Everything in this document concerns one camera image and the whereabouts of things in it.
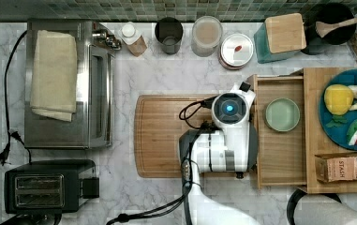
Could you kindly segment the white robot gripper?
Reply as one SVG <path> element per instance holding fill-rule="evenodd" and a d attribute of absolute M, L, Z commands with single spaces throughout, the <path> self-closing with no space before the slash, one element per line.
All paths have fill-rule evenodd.
<path fill-rule="evenodd" d="M 218 128 L 245 130 L 249 126 L 250 108 L 256 97 L 250 87 L 247 82 L 235 83 L 229 92 L 214 99 L 212 119 Z"/>

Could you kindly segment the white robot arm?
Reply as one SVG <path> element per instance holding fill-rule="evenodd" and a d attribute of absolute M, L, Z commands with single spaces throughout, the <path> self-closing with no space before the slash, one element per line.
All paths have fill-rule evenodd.
<path fill-rule="evenodd" d="M 255 98 L 251 85 L 242 82 L 204 100 L 211 121 L 179 138 L 186 225 L 260 225 L 233 198 L 244 196 L 233 181 L 257 162 L 259 138 L 251 122 Z"/>

